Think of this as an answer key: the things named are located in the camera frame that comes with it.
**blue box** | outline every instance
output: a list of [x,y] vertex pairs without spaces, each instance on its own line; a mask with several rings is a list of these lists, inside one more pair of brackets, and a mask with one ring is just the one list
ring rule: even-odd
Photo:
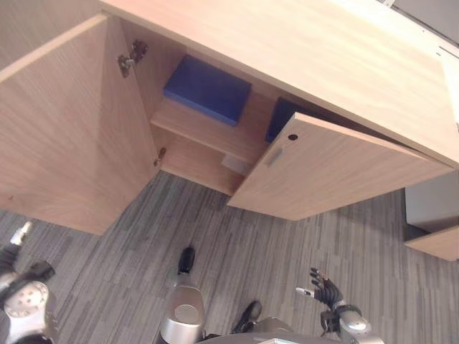
[[164,87],[164,95],[236,126],[252,85],[186,55]]
[[265,140],[267,142],[273,142],[277,135],[284,128],[285,124],[292,118],[294,113],[311,114],[310,110],[305,107],[295,104],[284,98],[279,98],[275,104],[273,110],[273,116],[271,117],[270,126],[266,132]]

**wooden panel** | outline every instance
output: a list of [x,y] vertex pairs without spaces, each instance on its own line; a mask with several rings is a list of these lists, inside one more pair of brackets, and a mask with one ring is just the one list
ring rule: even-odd
[[128,45],[139,39],[149,47],[142,63],[136,66],[136,79],[148,118],[151,118],[161,107],[164,85],[185,55],[185,47],[129,21],[122,21],[122,25]]
[[299,220],[451,170],[393,143],[296,113],[228,205]]
[[0,70],[99,11],[96,0],[0,1]]
[[405,245],[449,261],[459,259],[459,226],[405,242]]
[[151,126],[158,147],[167,149],[161,170],[188,179],[208,188],[232,195],[244,176],[224,167],[224,154],[183,136]]
[[0,72],[0,207],[102,234],[156,156],[117,18],[100,14]]
[[438,58],[334,1],[102,0],[103,7],[459,167]]
[[210,148],[255,163],[266,151],[265,134],[274,100],[251,93],[237,126],[215,120],[197,110],[164,98],[151,122]]

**blue storage bin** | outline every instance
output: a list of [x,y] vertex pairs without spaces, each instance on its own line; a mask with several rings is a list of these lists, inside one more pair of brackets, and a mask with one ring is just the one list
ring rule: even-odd
[[186,55],[164,87],[164,95],[236,126],[252,85]]

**door hinge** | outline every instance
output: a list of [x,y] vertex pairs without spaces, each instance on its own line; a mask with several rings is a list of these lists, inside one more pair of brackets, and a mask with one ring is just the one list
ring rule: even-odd
[[148,45],[145,42],[139,41],[138,39],[132,43],[132,52],[129,57],[124,55],[118,56],[118,66],[120,67],[121,74],[123,77],[129,75],[129,69],[135,66],[148,51]]
[[155,159],[153,162],[153,166],[157,166],[161,160],[163,160],[164,156],[166,155],[166,149],[163,147],[159,150],[158,158]]

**white wall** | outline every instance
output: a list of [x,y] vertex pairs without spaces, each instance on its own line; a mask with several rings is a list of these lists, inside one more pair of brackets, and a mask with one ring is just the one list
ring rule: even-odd
[[394,5],[459,42],[459,0],[395,0]]

